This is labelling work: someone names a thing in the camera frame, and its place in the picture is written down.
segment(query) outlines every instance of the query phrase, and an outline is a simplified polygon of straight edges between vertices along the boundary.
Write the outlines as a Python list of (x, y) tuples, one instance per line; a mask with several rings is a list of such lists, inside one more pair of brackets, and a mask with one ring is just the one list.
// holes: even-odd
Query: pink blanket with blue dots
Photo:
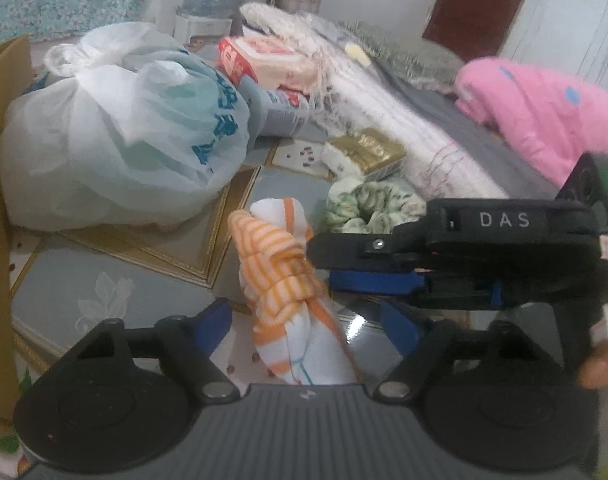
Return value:
[(524, 160), (562, 186), (584, 152), (608, 154), (608, 92), (553, 70), (496, 57), (455, 79), (458, 108), (497, 128)]

